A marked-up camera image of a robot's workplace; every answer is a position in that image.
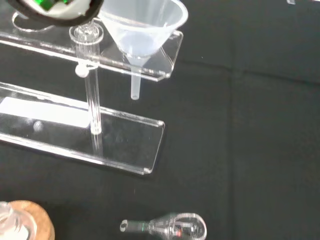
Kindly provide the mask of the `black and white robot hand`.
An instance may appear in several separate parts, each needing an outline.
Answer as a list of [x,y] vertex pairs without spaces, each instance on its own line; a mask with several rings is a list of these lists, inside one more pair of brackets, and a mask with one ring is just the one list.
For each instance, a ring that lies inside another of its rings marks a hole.
[[59,27],[74,27],[93,20],[102,0],[8,0],[16,12],[26,18]]

